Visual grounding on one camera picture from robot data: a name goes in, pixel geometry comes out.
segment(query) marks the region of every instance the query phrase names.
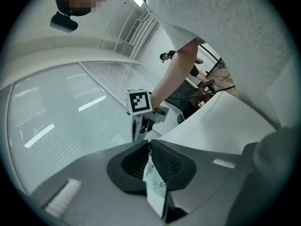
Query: floor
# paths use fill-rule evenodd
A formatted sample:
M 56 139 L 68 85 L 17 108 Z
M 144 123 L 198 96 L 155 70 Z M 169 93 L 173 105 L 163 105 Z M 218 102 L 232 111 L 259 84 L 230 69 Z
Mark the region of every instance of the floor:
M 214 82 L 215 90 L 223 89 L 235 85 L 226 65 L 221 69 L 216 67 L 216 69 L 208 76 L 208 79 L 215 80 Z M 239 98 L 236 88 L 229 89 L 227 90 L 227 92 L 235 96 L 236 98 Z

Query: white label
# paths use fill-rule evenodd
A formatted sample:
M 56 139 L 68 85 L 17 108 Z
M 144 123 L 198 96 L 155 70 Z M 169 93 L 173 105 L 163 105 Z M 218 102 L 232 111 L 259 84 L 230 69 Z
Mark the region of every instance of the white label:
M 229 161 L 224 161 L 222 159 L 215 159 L 213 161 L 213 163 L 217 164 L 219 166 L 223 166 L 223 167 L 227 167 L 227 168 L 231 168 L 231 169 L 235 168 L 235 165 L 236 165 L 235 163 L 232 163 L 232 162 L 229 162 Z

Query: person's arm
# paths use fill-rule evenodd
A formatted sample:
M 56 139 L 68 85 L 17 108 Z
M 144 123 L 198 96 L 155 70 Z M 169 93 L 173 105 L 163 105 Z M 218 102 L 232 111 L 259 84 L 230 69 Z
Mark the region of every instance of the person's arm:
M 165 75 L 150 96 L 153 109 L 158 108 L 183 83 L 196 61 L 198 44 L 194 39 L 173 56 Z

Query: air vent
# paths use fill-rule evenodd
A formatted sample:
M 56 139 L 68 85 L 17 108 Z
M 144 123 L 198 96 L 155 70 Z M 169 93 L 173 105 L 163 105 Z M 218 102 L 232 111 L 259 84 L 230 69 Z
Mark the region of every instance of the air vent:
M 127 36 L 126 43 L 129 43 L 129 44 L 131 43 L 132 38 L 134 37 L 134 34 L 136 33 L 140 24 L 141 24 L 141 20 L 137 19 L 135 24 L 133 25 L 130 33 Z

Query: hand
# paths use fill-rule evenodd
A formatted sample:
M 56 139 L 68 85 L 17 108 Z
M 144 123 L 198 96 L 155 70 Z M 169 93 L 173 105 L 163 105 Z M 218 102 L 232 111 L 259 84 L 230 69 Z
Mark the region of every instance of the hand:
M 153 110 L 159 108 L 160 104 L 157 103 L 156 98 L 152 94 L 150 95 L 150 102 Z

